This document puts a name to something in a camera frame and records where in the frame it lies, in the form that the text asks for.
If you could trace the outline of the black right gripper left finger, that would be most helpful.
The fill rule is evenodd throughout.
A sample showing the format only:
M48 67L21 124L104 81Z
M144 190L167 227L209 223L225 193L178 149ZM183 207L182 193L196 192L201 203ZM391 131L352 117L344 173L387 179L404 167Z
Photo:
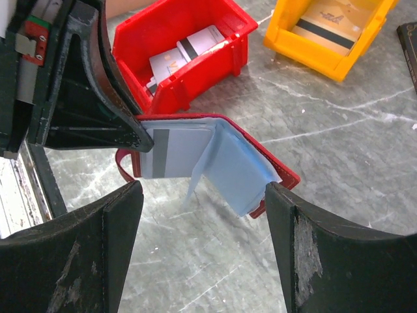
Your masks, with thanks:
M118 311L142 208L133 181L2 239L1 311Z

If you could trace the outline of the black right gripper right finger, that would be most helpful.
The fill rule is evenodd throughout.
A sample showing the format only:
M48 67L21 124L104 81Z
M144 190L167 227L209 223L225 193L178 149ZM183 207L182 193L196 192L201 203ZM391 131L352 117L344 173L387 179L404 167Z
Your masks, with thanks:
M416 236L374 230L277 183L266 215L288 312L415 312Z

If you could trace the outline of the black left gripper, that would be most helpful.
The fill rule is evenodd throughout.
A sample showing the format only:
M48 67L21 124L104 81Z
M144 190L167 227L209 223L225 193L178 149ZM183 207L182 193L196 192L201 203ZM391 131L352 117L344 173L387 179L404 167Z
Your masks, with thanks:
M110 53L104 1L1 2L1 157L154 143Z

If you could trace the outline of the white credit card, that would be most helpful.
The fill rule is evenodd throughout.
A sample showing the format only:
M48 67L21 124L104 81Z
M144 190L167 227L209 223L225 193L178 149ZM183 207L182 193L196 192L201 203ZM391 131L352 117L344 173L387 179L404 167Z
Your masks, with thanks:
M159 83L224 40L225 37L219 29L210 25L177 41L173 49L152 56L149 63L153 76L146 85L151 95L155 95Z

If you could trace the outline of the red plastic bin with cards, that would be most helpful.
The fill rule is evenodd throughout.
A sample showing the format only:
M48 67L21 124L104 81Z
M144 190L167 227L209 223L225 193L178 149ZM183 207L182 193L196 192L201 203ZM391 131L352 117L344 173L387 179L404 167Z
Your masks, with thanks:
M234 1L157 1L117 26L113 55L144 113L175 113L240 74L257 27Z

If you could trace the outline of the grey striped card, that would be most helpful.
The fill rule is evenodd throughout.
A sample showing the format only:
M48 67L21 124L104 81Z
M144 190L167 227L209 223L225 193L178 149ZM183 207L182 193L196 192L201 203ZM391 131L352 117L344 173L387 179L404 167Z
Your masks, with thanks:
M146 179L190 177L214 131L209 128L150 128L154 141L140 154L141 176Z

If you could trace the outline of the red leather card holder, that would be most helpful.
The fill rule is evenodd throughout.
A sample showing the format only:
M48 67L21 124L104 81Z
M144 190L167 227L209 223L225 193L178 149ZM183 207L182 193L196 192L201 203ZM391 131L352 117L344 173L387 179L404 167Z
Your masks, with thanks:
M288 189L300 177L230 118L215 113L139 115L147 134L150 128L209 128L213 136L197 161L188 187L191 196L205 176L239 216L257 218L265 211L266 185L277 182ZM115 162L125 181L141 177L142 152L118 149Z

